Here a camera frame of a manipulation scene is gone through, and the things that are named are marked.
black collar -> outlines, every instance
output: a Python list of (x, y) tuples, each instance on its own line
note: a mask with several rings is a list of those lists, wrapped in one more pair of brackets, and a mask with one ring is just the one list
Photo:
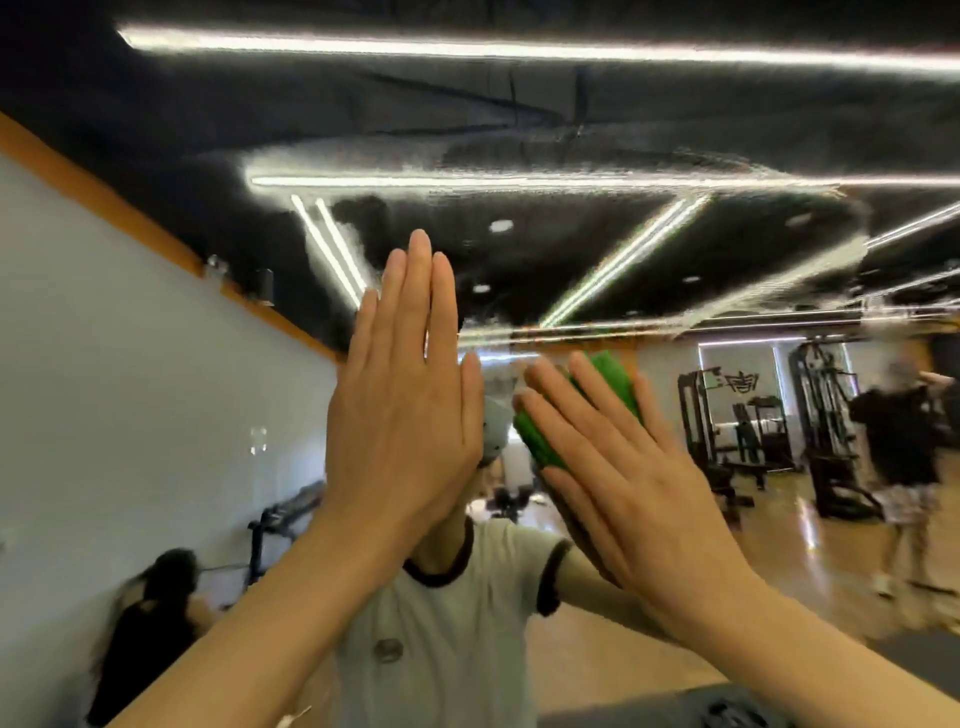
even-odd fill
[(420, 567), (414, 564), (410, 559), (407, 559), (403, 562), (403, 570), (410, 574), (424, 587), (429, 587), (430, 589), (445, 587), (447, 584), (452, 584), (454, 581), (456, 581), (457, 577), (467, 570), (467, 564), (470, 561), (470, 554), (472, 552), (473, 519), (470, 516), (467, 516), (464, 543), (462, 546), (460, 546), (460, 550), (457, 551), (457, 555), (453, 559), (453, 563), (450, 565), (450, 569), (448, 571), (445, 573), (425, 573), (424, 571), (421, 571)]

black t-shirt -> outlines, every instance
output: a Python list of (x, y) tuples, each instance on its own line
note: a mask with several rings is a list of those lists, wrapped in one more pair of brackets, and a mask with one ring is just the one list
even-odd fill
[(86, 722), (105, 726), (176, 662), (197, 640), (186, 605), (140, 603), (124, 610), (110, 638), (100, 684)]
[(939, 482), (934, 468), (938, 437), (926, 387), (864, 392), (851, 401), (850, 419), (866, 427), (870, 459), (887, 484)]

finger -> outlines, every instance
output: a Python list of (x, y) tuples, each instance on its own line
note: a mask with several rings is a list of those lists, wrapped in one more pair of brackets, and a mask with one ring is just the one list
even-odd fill
[(394, 328), (396, 362), (423, 362), (426, 322), (430, 313), (430, 279), (433, 254), (430, 238), (421, 230), (410, 234), (407, 249), (407, 277), (400, 293)]
[(387, 369), (394, 343), (394, 318), (407, 272), (407, 254), (399, 248), (390, 253), (383, 269), (383, 287), (373, 317), (369, 360), (376, 369)]
[(368, 288), (360, 302), (356, 321), (353, 323), (353, 335), (350, 336), (350, 348), (347, 352), (346, 371), (349, 376), (358, 375), (367, 366), (370, 355), (370, 342), (373, 334), (373, 319), (376, 316), (376, 291)]
[(590, 540), (620, 584), (629, 583), (630, 574), (623, 548), (610, 528), (609, 520), (597, 509), (587, 490), (567, 471), (560, 468), (543, 469), (543, 477), (573, 511), (577, 520), (590, 535)]
[(629, 442), (641, 450), (655, 445), (650, 433), (640, 424), (623, 400), (616, 395), (587, 355), (575, 352), (570, 355), (570, 373), (584, 390), (593, 406), (619, 430)]
[(597, 504), (605, 511), (615, 508), (617, 495), (624, 497), (626, 491), (623, 477), (614, 465), (539, 392), (525, 390), (517, 395), (516, 403), (530, 415), (550, 447)]
[(480, 358), (474, 352), (460, 364), (460, 402), (464, 447), (475, 467), (483, 457), (483, 374)]
[(453, 268), (443, 253), (433, 255), (430, 296), (430, 340), (427, 365), (452, 367), (457, 360), (457, 284)]
[(663, 417), (663, 413), (660, 412), (660, 407), (657, 405), (657, 396), (654, 394), (650, 379), (642, 374), (634, 374), (631, 380), (634, 384), (636, 403), (639, 405), (640, 415), (643, 417), (643, 426), (647, 432), (664, 452), (671, 454), (686, 453), (686, 448), (680, 444), (677, 433)]
[(538, 359), (524, 374), (533, 388), (542, 393), (619, 472), (632, 471), (636, 466), (637, 449), (553, 364)]

white shoe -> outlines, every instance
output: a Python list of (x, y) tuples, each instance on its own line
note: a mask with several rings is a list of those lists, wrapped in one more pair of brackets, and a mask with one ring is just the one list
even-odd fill
[(874, 574), (874, 591), (884, 599), (894, 598), (894, 580), (888, 573)]

person in black shirt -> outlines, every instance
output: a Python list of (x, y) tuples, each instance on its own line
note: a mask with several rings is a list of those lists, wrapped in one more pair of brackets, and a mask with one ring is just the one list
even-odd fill
[(880, 571), (874, 577), (876, 592), (890, 598), (891, 572), (903, 535), (909, 533), (911, 572), (917, 588), (948, 593), (931, 584), (926, 570), (930, 517), (936, 512), (940, 478), (935, 467), (939, 435), (931, 417), (931, 398), (953, 383), (948, 376), (917, 372), (898, 359), (890, 364), (883, 386), (871, 389), (850, 403), (856, 424), (860, 474), (876, 488), (884, 519), (893, 525), (883, 549)]
[(194, 594), (199, 576), (185, 548), (166, 551), (143, 573), (143, 598), (123, 610), (110, 636), (86, 716), (91, 728), (120, 715), (213, 626), (213, 610)]

